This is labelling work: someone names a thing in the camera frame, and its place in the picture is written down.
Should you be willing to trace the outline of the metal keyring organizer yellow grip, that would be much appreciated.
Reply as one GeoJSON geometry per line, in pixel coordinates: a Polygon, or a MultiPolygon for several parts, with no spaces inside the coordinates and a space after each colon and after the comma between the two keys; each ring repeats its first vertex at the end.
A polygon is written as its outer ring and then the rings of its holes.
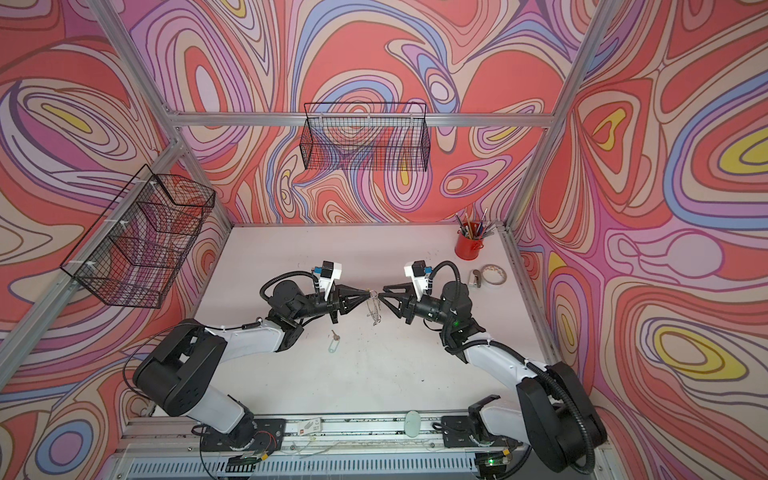
{"type": "Polygon", "coordinates": [[[366,307],[368,309],[368,317],[371,319],[372,325],[377,326],[381,322],[381,302],[378,298],[378,292],[375,290],[369,291],[369,297],[366,301],[366,307]]]}

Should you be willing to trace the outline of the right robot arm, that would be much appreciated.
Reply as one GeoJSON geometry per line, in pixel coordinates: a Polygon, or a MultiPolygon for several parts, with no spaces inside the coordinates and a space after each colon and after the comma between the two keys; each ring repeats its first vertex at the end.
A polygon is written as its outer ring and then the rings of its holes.
{"type": "Polygon", "coordinates": [[[590,475],[596,448],[607,430],[575,371],[563,362],[546,365],[493,339],[472,315],[467,285],[451,281],[435,297],[410,284],[390,285],[381,303],[410,324],[420,318],[436,323],[444,350],[474,366],[517,394],[519,408],[508,409],[489,396],[473,405],[480,429],[492,437],[517,440],[554,472],[571,468],[590,475]]]}

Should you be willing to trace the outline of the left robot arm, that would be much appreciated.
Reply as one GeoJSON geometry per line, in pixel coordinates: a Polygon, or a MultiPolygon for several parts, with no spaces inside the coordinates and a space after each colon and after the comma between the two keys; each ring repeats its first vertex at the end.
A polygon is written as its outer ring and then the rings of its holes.
{"type": "Polygon", "coordinates": [[[327,316],[336,324],[370,298],[362,290],[291,271],[259,291],[266,317],[234,330],[215,330],[187,319],[173,327],[133,374],[138,390],[170,417],[189,417],[242,446],[256,433],[253,413],[212,385],[234,360],[286,351],[306,326],[327,316]]]}

